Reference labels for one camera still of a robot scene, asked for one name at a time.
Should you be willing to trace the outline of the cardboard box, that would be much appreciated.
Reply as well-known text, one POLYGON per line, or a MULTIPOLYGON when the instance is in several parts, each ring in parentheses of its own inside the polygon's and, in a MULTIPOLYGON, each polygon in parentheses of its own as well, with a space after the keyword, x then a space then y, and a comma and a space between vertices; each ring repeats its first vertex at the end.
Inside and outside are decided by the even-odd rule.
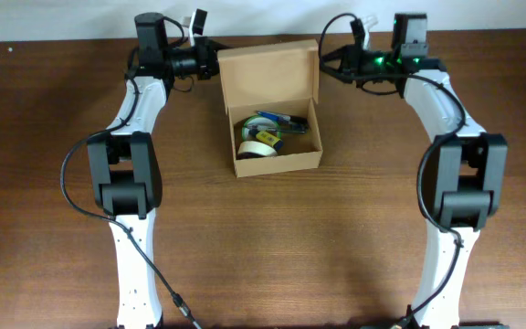
POLYGON ((314 39, 233 48, 217 53, 238 177, 317 168, 323 148, 315 106, 319 97, 318 43, 314 39), (280 133, 274 157, 237 160, 241 129, 257 111, 303 117, 304 134, 280 133))

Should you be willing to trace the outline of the blue retractable pen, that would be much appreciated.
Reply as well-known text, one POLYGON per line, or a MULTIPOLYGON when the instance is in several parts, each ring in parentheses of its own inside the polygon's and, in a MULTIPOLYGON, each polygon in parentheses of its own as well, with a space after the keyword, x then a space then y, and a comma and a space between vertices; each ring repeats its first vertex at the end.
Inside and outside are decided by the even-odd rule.
POLYGON ((268 118, 274 122, 290 122, 290 116, 283 113, 275 113, 271 111, 257 111, 257 115, 268 118))

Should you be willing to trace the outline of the clear black retractable pen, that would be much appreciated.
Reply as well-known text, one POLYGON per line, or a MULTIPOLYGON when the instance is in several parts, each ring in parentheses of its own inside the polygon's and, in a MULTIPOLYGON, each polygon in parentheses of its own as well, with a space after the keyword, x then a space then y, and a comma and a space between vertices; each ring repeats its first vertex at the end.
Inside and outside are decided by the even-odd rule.
POLYGON ((251 124, 247 125, 246 129, 248 131, 251 130, 258 130, 258 131, 266 131, 266 132, 274 132, 274 133, 293 133, 293 134, 304 134, 308 131, 308 129, 305 126, 289 126, 289 127, 275 127, 275 126, 267 126, 267 125, 261 125, 261 124, 251 124))

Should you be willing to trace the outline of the yellow and black highlighter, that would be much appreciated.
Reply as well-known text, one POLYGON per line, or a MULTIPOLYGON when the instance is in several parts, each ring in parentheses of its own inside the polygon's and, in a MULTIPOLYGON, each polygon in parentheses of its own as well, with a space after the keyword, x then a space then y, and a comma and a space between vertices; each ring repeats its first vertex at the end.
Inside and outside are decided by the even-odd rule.
POLYGON ((267 131, 260 131, 258 129, 251 129, 249 134, 255 137, 258 141, 270 146, 278 151, 284 145, 284 142, 277 136, 268 133, 267 131))

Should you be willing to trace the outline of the black and white marker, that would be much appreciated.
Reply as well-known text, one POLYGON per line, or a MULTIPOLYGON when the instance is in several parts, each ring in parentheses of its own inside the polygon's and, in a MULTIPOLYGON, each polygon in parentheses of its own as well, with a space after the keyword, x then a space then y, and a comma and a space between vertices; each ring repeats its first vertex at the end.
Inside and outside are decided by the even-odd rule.
POLYGON ((279 122, 280 124, 289 125, 289 126, 297 126, 301 129, 307 129, 309 127, 308 120, 303 117, 298 116, 289 116, 286 114, 274 114, 273 115, 274 120, 276 122, 279 122))

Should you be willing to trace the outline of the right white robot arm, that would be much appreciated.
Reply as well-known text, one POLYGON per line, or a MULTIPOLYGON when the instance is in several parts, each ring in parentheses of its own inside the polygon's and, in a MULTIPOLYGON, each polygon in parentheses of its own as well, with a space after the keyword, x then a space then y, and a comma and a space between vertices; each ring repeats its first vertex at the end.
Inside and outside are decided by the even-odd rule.
POLYGON ((429 57, 426 14, 395 14, 388 51, 369 48, 373 18, 350 19, 353 44, 320 53, 321 70, 358 89, 368 82, 394 85, 430 140, 416 175, 417 203, 426 221, 424 266, 413 301, 392 326, 459 328, 468 259, 499 208, 508 144, 471 117, 444 63, 429 57))

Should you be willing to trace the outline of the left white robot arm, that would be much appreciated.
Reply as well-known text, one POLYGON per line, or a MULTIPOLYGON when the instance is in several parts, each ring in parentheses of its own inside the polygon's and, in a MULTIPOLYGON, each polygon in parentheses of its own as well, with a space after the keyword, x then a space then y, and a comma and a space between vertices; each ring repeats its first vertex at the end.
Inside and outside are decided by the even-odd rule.
POLYGON ((208 80, 219 72, 222 45, 204 37, 206 16, 197 9, 180 25, 188 34, 188 47, 168 41, 167 16, 150 12, 134 18, 139 45, 125 73, 125 98, 107 129, 87 140, 95 202, 109 220, 116 249, 119 328, 163 324, 153 263, 153 228, 163 184, 152 131, 176 80, 208 80))

